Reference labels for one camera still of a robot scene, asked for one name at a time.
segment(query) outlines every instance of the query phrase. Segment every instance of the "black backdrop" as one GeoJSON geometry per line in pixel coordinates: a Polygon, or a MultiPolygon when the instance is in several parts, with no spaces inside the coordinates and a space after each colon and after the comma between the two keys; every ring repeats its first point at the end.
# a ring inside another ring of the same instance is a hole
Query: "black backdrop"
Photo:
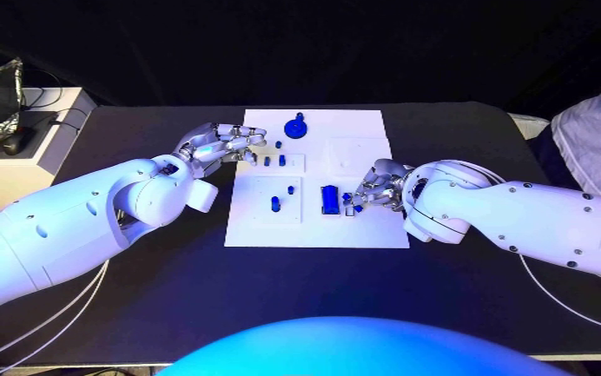
{"type": "Polygon", "coordinates": [[[0,50],[117,105],[480,101],[599,92],[601,0],[3,0],[0,50]]]}

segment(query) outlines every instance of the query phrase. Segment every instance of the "black table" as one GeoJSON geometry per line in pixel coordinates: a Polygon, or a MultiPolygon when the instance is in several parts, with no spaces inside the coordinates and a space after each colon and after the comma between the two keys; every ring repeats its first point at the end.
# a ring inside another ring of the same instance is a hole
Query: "black table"
{"type": "MultiPolygon", "coordinates": [[[[417,166],[462,159],[508,180],[547,182],[514,121],[496,108],[469,102],[345,109],[382,110],[400,161],[417,166]]],[[[57,182],[171,153],[185,132],[208,121],[243,123],[244,108],[96,109],[57,182]]],[[[426,323],[528,354],[601,353],[601,327],[555,304],[518,255],[499,250],[477,231],[460,245],[413,238],[408,250],[224,247],[234,164],[209,181],[220,187],[211,213],[188,208],[114,258],[88,311],[31,364],[172,362],[250,327],[320,315],[426,323]]],[[[599,277],[534,260],[529,264],[557,296],[601,319],[599,277]]],[[[0,308],[0,345],[64,306],[94,274],[0,308]]],[[[0,362],[21,359],[67,320],[3,352],[0,362]]]]}

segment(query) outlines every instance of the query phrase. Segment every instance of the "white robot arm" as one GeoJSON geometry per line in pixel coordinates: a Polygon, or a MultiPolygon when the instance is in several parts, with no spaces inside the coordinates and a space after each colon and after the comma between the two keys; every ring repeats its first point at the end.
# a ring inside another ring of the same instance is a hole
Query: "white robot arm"
{"type": "Polygon", "coordinates": [[[505,250],[601,274],[601,197],[529,182],[505,182],[486,168],[440,161],[413,169],[381,159],[348,206],[407,213],[421,241],[459,244],[470,226],[505,250]]]}
{"type": "Polygon", "coordinates": [[[26,196],[0,212],[0,305],[75,278],[166,226],[185,206],[204,213],[222,162],[257,163],[267,132],[208,123],[171,155],[137,159],[26,196]]]}

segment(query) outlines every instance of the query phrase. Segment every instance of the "white paper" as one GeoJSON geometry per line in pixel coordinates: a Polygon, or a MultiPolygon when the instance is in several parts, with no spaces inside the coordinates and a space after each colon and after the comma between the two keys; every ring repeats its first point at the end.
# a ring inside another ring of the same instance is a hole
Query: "white paper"
{"type": "Polygon", "coordinates": [[[365,206],[354,217],[345,215],[342,194],[355,192],[368,169],[379,158],[391,158],[385,124],[379,111],[367,110],[284,110],[247,109],[244,125],[267,129],[269,145],[253,148],[260,155],[271,155],[273,173],[269,167],[253,168],[240,162],[235,173],[232,206],[230,212],[225,245],[228,247],[356,247],[408,248],[404,216],[382,207],[365,206]],[[307,135],[292,139],[284,134],[284,124],[305,114],[307,135]],[[274,155],[305,155],[305,172],[296,168],[290,179],[279,172],[274,155]],[[279,180],[267,181],[270,176],[279,180]],[[261,177],[261,192],[257,178],[261,177]],[[299,200],[287,202],[287,183],[300,179],[299,200]],[[339,187],[341,215],[322,214],[320,188],[339,187]],[[267,221],[271,197],[281,198],[281,213],[287,208],[283,224],[267,221]],[[300,201],[300,222],[294,222],[300,201]]]}

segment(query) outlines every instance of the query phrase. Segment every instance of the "blue cylinder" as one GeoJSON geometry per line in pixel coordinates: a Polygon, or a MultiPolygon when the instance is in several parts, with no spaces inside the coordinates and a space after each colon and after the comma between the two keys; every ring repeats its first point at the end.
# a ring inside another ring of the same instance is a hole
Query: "blue cylinder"
{"type": "Polygon", "coordinates": [[[277,213],[280,211],[280,198],[277,196],[273,197],[273,212],[277,213]]]}
{"type": "Polygon", "coordinates": [[[292,139],[300,139],[307,134],[307,123],[303,120],[305,115],[299,113],[297,118],[284,125],[284,133],[292,139]]]}
{"type": "Polygon", "coordinates": [[[322,213],[341,214],[339,189],[333,185],[329,185],[328,187],[322,188],[322,201],[322,213]]]}

